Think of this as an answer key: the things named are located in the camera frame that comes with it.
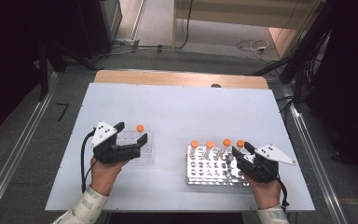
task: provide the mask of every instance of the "test tube rack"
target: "test tube rack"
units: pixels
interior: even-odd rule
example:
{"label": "test tube rack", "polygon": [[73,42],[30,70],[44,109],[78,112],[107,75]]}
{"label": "test tube rack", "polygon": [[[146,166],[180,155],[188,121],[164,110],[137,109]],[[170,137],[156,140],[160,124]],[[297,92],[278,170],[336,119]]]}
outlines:
{"label": "test tube rack", "polygon": [[[141,147],[141,157],[132,159],[130,163],[153,163],[154,162],[154,132],[147,133],[147,143]],[[117,144],[120,146],[135,144],[142,133],[136,131],[121,131],[117,134]]]}
{"label": "test tube rack", "polygon": [[[206,146],[195,148],[194,156],[191,156],[191,146],[187,146],[187,175],[188,185],[212,185],[212,186],[248,186],[248,182],[237,168],[237,160],[231,154],[231,148],[219,155],[221,147],[214,147],[207,157],[204,157]],[[243,157],[253,162],[254,155],[242,150]]]}

